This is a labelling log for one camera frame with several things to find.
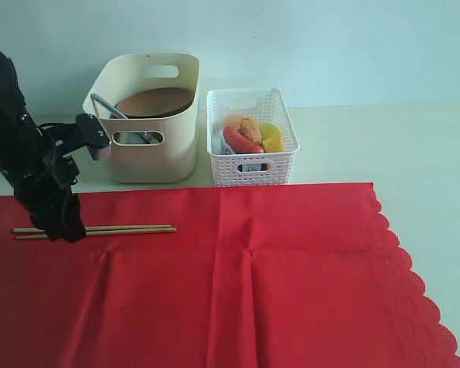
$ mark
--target wooden chopstick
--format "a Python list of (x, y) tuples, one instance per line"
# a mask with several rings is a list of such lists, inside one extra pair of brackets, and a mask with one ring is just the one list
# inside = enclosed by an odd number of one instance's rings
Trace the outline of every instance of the wooden chopstick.
[[(177, 228), (164, 227), (164, 228), (125, 228), (121, 230), (99, 230), (96, 232), (87, 232), (87, 236), (105, 236), (105, 235), (129, 235), (129, 234), (149, 234), (156, 232), (176, 232)], [(47, 239), (46, 234), (35, 235), (19, 235), (15, 237), (19, 240), (27, 239)]]
[[(98, 232), (101, 230), (128, 230), (136, 228), (171, 228), (172, 225), (115, 225), (115, 226), (87, 226), (85, 230), (88, 232)], [(13, 228), (12, 232), (15, 234), (43, 234), (44, 230), (38, 228)]]

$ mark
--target wooden cutting board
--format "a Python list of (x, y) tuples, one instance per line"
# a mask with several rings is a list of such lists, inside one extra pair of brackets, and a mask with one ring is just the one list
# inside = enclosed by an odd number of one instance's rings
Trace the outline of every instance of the wooden cutting board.
[(186, 110), (193, 99), (194, 92), (185, 88), (156, 88), (125, 98), (116, 108), (131, 119), (170, 117)]

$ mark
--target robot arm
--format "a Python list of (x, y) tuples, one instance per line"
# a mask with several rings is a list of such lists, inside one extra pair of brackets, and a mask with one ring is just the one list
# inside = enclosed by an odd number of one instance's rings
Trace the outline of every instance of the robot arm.
[(83, 146), (93, 159), (109, 155), (110, 140), (97, 118), (84, 113), (75, 124), (37, 126), (25, 108), (12, 60), (0, 52), (0, 172), (34, 226), (51, 240), (76, 242), (85, 236), (80, 201), (71, 191), (79, 170), (69, 156)]

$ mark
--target red tablecloth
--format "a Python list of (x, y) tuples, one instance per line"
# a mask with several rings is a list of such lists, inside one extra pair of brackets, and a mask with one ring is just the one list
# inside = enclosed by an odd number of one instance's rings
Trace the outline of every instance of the red tablecloth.
[(0, 366), (460, 367), (371, 184), (84, 194), (88, 225), (16, 241), (0, 198)]

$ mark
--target table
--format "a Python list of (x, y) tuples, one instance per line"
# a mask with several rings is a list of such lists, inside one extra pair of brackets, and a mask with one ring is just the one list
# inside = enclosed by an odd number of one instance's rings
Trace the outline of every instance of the table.
[[(382, 212), (456, 335), (460, 356), (460, 103), (291, 109), (290, 115), (301, 144), (291, 183), (375, 182)], [(198, 154), (195, 172), (181, 182), (124, 185), (83, 149), (74, 154), (81, 171), (74, 189), (212, 186), (204, 113)], [(11, 193), (0, 176), (0, 195)]]

